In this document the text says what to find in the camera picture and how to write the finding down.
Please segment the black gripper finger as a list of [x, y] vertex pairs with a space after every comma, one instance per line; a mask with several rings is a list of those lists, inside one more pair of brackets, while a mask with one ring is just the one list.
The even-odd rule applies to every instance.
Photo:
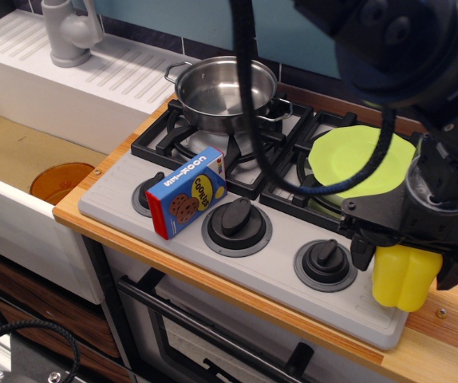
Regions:
[[376, 246], [361, 235], [355, 235], [351, 240], [350, 253], [353, 265], [360, 271], [366, 271], [373, 259]]
[[436, 276], [438, 290], [451, 290], [458, 285], [458, 249], [442, 254], [442, 267]]

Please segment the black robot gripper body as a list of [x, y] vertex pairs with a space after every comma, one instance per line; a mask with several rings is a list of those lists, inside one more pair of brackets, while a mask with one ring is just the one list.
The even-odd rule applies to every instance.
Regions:
[[458, 140], [420, 139], [398, 187], [342, 203], [340, 231], [360, 247], [402, 244], [458, 255]]

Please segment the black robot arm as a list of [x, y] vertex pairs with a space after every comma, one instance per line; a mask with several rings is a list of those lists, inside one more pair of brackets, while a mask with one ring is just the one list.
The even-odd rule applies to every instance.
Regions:
[[426, 128], [402, 184], [342, 203], [353, 264], [401, 244], [441, 255], [439, 290], [458, 285], [458, 1], [297, 1], [336, 44], [342, 80], [384, 114]]

